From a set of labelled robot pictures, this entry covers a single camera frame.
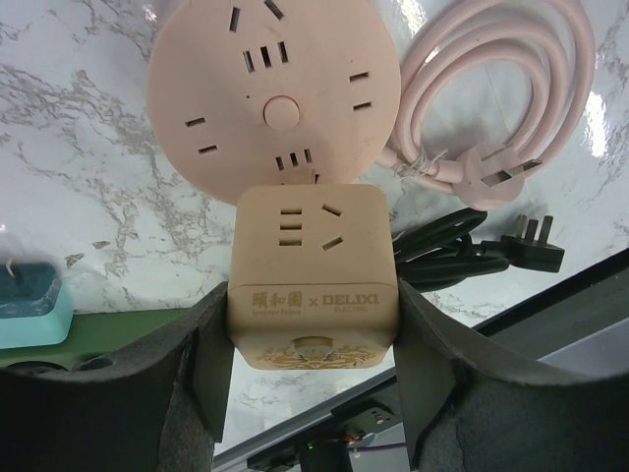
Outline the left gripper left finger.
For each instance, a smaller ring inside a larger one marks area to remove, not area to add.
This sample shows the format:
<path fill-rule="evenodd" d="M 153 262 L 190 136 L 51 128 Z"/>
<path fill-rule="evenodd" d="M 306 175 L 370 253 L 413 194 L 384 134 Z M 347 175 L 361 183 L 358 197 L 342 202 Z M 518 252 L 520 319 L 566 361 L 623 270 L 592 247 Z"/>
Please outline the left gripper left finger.
<path fill-rule="evenodd" d="M 1 371 L 4 471 L 209 471 L 234 345 L 227 286 L 72 371 Z"/>

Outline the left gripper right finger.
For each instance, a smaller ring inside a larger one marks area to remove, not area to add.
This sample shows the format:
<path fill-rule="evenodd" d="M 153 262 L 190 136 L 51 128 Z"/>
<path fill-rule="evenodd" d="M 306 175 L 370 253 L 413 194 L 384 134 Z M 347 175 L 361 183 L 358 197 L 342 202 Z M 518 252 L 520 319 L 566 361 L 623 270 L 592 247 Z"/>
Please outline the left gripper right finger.
<path fill-rule="evenodd" d="M 625 471 L 628 376 L 515 353 L 399 284 L 395 364 L 414 471 Z"/>

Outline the green power strip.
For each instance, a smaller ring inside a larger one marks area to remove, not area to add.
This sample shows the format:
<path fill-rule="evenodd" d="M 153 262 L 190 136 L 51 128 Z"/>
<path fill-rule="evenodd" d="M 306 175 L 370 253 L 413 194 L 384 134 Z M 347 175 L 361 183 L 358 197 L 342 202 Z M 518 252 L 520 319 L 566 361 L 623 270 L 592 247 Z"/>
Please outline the green power strip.
<path fill-rule="evenodd" d="M 187 314 L 189 309 L 83 314 L 73 317 L 60 344 L 1 350 L 1 368 L 43 367 L 72 370 L 75 366 L 125 345 Z"/>

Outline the teal plug adapter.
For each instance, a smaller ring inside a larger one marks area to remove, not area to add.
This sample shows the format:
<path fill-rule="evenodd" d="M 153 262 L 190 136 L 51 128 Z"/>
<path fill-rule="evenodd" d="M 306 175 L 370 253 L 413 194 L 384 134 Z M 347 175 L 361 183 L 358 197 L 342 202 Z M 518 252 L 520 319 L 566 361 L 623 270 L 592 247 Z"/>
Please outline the teal plug adapter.
<path fill-rule="evenodd" d="M 1 228 L 1 347 L 56 345 L 67 338 L 74 310 L 60 268 Z"/>

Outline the beige cube plug adapter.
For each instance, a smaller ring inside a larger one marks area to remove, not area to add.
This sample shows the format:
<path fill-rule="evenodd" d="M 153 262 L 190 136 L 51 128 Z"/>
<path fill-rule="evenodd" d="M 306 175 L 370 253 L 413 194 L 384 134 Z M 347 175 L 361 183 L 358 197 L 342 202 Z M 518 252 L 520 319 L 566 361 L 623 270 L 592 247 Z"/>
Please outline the beige cube plug adapter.
<path fill-rule="evenodd" d="M 388 204 L 379 188 L 264 186 L 242 195 L 227 330 L 251 367 L 372 368 L 398 327 Z"/>

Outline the pink round power strip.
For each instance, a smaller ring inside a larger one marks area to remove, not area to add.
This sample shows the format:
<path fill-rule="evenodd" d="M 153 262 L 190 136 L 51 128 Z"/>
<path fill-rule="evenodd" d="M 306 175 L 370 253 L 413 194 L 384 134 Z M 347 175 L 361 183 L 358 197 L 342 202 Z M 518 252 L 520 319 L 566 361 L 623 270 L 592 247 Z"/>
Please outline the pink round power strip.
<path fill-rule="evenodd" d="M 173 167 L 233 204 L 249 188 L 345 184 L 397 117 L 394 42 L 366 1 L 159 1 L 147 113 Z"/>

